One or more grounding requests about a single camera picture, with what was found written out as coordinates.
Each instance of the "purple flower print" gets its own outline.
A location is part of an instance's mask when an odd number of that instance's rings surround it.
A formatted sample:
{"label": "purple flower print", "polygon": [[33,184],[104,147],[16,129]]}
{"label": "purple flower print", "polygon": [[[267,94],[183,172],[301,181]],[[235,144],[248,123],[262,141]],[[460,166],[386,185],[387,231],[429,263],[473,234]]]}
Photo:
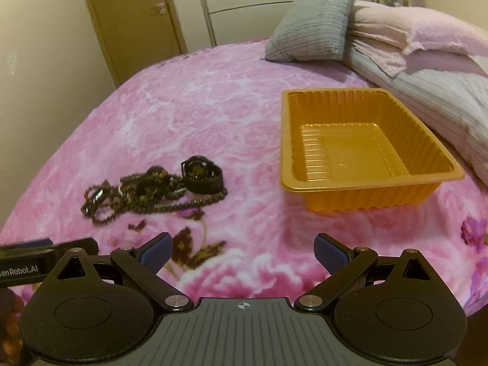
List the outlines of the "purple flower print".
{"label": "purple flower print", "polygon": [[478,221],[471,216],[468,216],[461,225],[461,238],[466,245],[476,248],[478,253],[484,246],[487,225],[485,218]]}
{"label": "purple flower print", "polygon": [[488,298],[482,298],[481,294],[486,293],[488,286],[488,258],[484,257],[475,265],[474,273],[471,277],[471,287],[469,290],[469,300],[464,305],[464,310],[467,315],[472,315],[481,309]]}

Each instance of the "door handle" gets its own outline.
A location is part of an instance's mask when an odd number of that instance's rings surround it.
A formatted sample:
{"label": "door handle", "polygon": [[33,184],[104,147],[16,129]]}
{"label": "door handle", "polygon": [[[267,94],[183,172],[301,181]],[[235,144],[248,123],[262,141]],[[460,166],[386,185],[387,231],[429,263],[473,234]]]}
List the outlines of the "door handle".
{"label": "door handle", "polygon": [[156,8],[159,10],[159,13],[161,15],[164,15],[166,13],[166,3],[164,1],[156,4]]}

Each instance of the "pink pillow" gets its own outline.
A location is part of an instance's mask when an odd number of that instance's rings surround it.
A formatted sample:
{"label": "pink pillow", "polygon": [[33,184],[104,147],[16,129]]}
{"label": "pink pillow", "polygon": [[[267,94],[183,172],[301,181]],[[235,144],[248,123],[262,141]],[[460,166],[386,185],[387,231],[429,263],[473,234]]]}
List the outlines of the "pink pillow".
{"label": "pink pillow", "polygon": [[444,51],[414,51],[410,55],[405,55],[400,48],[371,38],[350,36],[347,41],[392,77],[407,70],[419,69],[486,76],[485,70],[467,55]]}
{"label": "pink pillow", "polygon": [[388,7],[356,1],[349,34],[383,41],[405,55],[435,50],[488,56],[488,38],[469,23],[421,7]]}

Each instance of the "orange plastic tray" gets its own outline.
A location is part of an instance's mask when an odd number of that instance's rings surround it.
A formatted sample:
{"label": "orange plastic tray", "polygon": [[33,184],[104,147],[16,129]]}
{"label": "orange plastic tray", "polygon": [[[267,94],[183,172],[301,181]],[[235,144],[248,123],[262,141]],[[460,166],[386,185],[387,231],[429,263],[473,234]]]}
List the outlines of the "orange plastic tray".
{"label": "orange plastic tray", "polygon": [[283,93],[282,185],[313,211],[423,202],[464,170],[435,135],[383,89]]}

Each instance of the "pink blanket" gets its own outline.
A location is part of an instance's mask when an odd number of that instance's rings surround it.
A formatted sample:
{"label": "pink blanket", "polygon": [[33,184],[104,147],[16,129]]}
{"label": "pink blanket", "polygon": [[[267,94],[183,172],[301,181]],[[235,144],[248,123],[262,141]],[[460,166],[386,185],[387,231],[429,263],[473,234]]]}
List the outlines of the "pink blanket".
{"label": "pink blanket", "polygon": [[[149,67],[95,109],[50,158],[3,227],[3,243],[94,237],[101,253],[139,246],[159,232],[175,239],[160,276],[193,300],[289,297],[327,273],[313,239],[399,256],[417,248],[468,314],[488,302],[487,190],[467,169],[420,206],[319,215],[280,186],[281,93],[293,88],[368,87],[339,63],[264,61],[264,43],[229,45]],[[179,173],[194,154],[224,170],[229,196],[201,213],[128,213],[95,227],[80,207],[92,184],[162,165]],[[145,227],[134,229],[142,220]],[[27,300],[30,286],[16,289]]]}

